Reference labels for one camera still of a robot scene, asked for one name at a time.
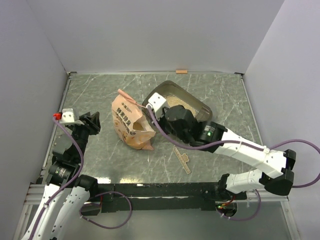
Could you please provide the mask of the orange cat litter bag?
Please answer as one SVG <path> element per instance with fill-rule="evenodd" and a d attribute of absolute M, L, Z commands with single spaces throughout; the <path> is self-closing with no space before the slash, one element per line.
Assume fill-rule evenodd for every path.
<path fill-rule="evenodd" d="M 144 106 L 138 104 L 130 95 L 121 89 L 111 104 L 112 121 L 118 137 L 135 150 L 149 150 L 154 148 L 151 139 L 156 132 L 150 126 L 142 110 Z"/>

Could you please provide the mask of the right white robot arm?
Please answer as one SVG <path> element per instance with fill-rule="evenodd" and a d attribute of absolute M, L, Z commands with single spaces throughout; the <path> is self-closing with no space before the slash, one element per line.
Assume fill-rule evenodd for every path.
<path fill-rule="evenodd" d="M 272 150 L 214 121 L 198 121 L 182 105 L 164 106 L 156 113 L 157 122 L 165 135 L 174 135 L 184 142 L 186 149 L 227 156 L 253 168 L 244 173 L 222 175 L 218 193 L 223 199 L 254 189 L 265 189 L 278 196 L 290 193 L 294 183 L 295 151 Z"/>

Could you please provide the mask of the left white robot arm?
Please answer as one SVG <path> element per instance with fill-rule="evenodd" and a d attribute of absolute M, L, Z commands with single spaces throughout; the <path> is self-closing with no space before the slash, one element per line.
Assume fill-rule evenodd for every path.
<path fill-rule="evenodd" d="M 53 115 L 53 122 L 64 133 L 54 141 L 41 202 L 24 240 L 62 239 L 72 214 L 99 195 L 98 180 L 81 171 L 89 137 L 101 130 L 100 113 L 78 115 L 65 108 Z"/>

